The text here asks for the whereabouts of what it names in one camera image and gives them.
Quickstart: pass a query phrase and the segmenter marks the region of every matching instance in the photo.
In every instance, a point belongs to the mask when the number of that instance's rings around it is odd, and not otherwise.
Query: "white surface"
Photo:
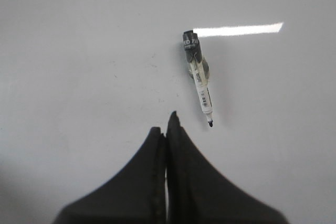
[[[173,110],[231,181],[292,224],[336,223],[335,0],[0,0],[0,219],[49,223]],[[214,127],[185,68],[201,39]]]

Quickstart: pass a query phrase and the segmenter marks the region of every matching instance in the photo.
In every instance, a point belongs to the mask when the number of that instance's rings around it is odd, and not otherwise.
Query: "marker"
[[[209,67],[202,56],[200,41],[193,30],[183,33],[183,45],[186,52],[189,70],[195,81],[199,102],[210,127],[213,126],[212,104],[208,89]]]

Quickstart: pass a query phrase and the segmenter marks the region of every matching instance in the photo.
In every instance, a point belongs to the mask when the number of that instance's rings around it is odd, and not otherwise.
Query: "dry erase marker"
[[[183,34],[184,50],[189,63],[190,74],[195,81],[199,102],[210,127],[213,126],[212,104],[208,89],[209,67],[202,56],[200,41],[194,31]]]

